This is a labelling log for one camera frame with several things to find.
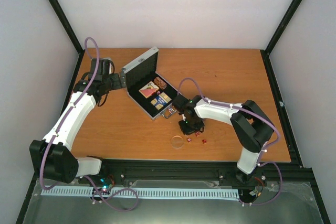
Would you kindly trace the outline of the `aluminium poker case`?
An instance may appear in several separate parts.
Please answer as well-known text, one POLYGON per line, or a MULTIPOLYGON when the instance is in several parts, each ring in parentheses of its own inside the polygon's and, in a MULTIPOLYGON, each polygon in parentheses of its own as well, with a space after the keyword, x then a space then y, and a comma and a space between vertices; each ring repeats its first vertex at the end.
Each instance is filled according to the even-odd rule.
POLYGON ((158 56, 159 49, 152 47, 121 69, 128 95, 152 120, 177 96, 177 89, 157 72, 158 56))

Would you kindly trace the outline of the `brown poker chip stack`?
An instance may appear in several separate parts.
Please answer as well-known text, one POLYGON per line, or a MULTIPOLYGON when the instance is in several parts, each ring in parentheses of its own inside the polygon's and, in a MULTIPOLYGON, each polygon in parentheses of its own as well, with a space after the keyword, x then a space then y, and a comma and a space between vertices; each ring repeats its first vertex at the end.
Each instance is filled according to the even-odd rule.
POLYGON ((167 87, 167 83, 163 79, 161 79, 160 77, 156 77, 153 80, 153 82, 156 86, 158 86, 162 90, 164 90, 167 87))

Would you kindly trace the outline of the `blue gold card deck box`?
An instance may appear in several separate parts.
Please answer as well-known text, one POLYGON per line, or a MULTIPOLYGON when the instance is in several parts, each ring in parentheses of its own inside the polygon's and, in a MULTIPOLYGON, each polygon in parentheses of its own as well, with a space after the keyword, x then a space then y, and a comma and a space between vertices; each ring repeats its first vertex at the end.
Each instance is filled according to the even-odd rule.
POLYGON ((160 93, 156 98, 151 101, 151 104, 157 109, 161 110, 167 104, 169 104, 172 99, 164 92, 160 93))

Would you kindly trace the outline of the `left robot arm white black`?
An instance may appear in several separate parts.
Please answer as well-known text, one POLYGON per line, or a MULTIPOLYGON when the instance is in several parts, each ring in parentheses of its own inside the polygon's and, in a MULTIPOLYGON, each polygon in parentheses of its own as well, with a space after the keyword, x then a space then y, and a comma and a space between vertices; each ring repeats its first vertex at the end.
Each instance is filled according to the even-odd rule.
POLYGON ((108 180, 109 170, 97 157, 76 158, 71 152, 74 140, 88 114, 112 90, 126 86, 125 74, 85 73, 75 87, 70 101, 53 128, 42 140, 34 140, 29 152, 39 182, 44 179, 70 183, 76 177, 90 175, 97 183, 108 180))

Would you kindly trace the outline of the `red card deck box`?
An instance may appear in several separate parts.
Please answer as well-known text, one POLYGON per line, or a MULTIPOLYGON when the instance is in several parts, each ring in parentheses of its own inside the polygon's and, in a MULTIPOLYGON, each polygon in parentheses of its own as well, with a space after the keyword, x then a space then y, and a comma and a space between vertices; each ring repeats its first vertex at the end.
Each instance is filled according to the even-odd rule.
POLYGON ((159 87, 154 84, 153 81, 148 82, 145 86, 139 89, 139 92, 147 99, 157 91, 159 91, 159 87))

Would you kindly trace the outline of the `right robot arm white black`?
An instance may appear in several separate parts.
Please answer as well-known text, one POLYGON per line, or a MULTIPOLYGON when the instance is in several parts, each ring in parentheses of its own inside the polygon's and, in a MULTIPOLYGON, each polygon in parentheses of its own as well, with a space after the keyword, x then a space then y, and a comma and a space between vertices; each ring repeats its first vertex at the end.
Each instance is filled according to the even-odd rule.
POLYGON ((229 104, 211 101, 200 95, 187 99, 179 94, 173 100, 173 106, 183 118, 178 124, 185 135, 204 131, 206 119, 232 126, 242 145, 237 168, 246 175, 255 170, 271 136, 278 133, 269 118, 252 100, 243 104, 229 104))

